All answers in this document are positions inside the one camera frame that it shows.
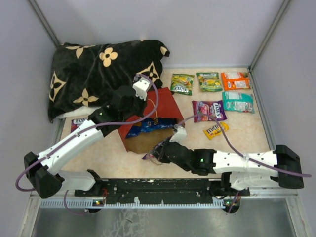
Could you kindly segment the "blue snack bag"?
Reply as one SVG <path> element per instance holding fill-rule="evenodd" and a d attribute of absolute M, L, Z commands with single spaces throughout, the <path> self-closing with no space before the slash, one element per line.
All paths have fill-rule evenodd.
<path fill-rule="evenodd" d="M 139 136 L 141 133 L 150 133 L 158 129 L 172 128 L 177 123 L 175 118 L 147 118 L 139 123 L 133 124 L 126 138 Z"/>

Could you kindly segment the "red brown paper bag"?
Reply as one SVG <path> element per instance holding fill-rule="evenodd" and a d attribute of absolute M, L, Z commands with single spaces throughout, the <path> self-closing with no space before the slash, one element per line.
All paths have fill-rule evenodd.
<path fill-rule="evenodd" d="M 183 120 L 180 109 L 169 88 L 158 90 L 158 107 L 154 91 L 148 92 L 144 114 L 153 113 L 143 121 L 123 125 L 118 132 L 128 152 L 150 152 L 158 143 L 173 135 L 173 126 Z"/>

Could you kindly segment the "yellow m&m's packet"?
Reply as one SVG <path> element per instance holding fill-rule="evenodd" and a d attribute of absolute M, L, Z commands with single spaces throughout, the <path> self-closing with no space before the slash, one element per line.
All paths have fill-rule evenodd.
<path fill-rule="evenodd" d="M 229 130 L 229 126 L 225 123 L 225 122 L 220 122 L 221 127 L 223 128 L 224 131 L 228 131 Z M 204 134 L 207 136 L 207 138 L 209 140 L 212 140 L 213 138 L 215 138 L 216 136 L 220 136 L 222 134 L 222 130 L 219 127 L 219 125 L 214 125 L 209 129 L 206 129 L 203 131 Z"/>

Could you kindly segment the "black floral pillow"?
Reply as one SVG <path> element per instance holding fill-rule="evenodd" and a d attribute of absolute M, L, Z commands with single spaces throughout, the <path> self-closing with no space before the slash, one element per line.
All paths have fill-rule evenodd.
<path fill-rule="evenodd" d="M 57 46 L 51 66 L 49 121 L 81 107 L 102 106 L 113 91 L 132 85 L 136 74 L 146 75 L 161 88 L 161 61 L 169 56 L 170 50 L 159 40 Z"/>

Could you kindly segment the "purple snack packet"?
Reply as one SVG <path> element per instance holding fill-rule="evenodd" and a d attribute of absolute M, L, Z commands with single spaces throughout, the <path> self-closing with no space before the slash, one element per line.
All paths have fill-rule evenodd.
<path fill-rule="evenodd" d="M 76 118 L 71 120 L 71 130 L 72 133 L 75 131 L 78 127 L 80 127 L 88 118 Z"/>
<path fill-rule="evenodd" d="M 152 154 L 158 153 L 160 154 L 160 152 L 153 152 L 153 150 L 149 151 L 148 153 L 146 153 L 143 157 L 142 160 L 149 160 L 152 159 Z"/>
<path fill-rule="evenodd" d="M 194 115 L 202 114 L 202 116 L 195 117 L 194 122 L 211 121 L 215 118 L 217 121 L 224 121 L 227 119 L 222 100 L 219 101 L 192 101 Z"/>

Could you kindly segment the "dark green fox's packet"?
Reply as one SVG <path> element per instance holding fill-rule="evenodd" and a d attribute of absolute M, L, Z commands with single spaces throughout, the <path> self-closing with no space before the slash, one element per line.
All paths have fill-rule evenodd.
<path fill-rule="evenodd" d="M 173 74 L 170 91 L 173 93 L 192 96 L 194 75 Z"/>

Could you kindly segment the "green yellow snack packet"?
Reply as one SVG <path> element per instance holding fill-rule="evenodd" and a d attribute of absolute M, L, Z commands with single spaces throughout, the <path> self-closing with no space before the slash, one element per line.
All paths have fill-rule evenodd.
<path fill-rule="evenodd" d="M 218 72 L 196 73 L 201 92 L 219 92 L 223 90 Z"/>

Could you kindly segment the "orange snack packet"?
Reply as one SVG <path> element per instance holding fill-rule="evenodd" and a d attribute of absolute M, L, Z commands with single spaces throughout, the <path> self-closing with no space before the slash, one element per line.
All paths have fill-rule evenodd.
<path fill-rule="evenodd" d="M 250 89 L 251 83 L 248 73 L 224 72 L 221 73 L 223 86 L 226 91 L 238 89 Z"/>

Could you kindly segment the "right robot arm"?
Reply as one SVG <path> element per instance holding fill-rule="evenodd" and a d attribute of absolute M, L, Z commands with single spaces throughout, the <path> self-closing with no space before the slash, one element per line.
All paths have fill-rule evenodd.
<path fill-rule="evenodd" d="M 214 149 L 191 150 L 168 138 L 147 156 L 199 176 L 220 174 L 221 191 L 228 196 L 251 187 L 302 189 L 305 186 L 300 158 L 286 145 L 240 156 Z"/>

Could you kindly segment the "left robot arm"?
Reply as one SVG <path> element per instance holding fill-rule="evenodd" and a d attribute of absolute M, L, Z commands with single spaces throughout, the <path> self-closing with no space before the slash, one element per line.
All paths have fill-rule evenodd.
<path fill-rule="evenodd" d="M 147 105 L 148 82 L 121 86 L 110 101 L 88 116 L 76 130 L 53 147 L 24 156 L 26 177 L 41 198 L 61 190 L 83 190 L 99 195 L 103 184 L 93 171 L 72 172 L 62 168 L 93 143 L 119 129 L 132 116 L 142 116 Z"/>

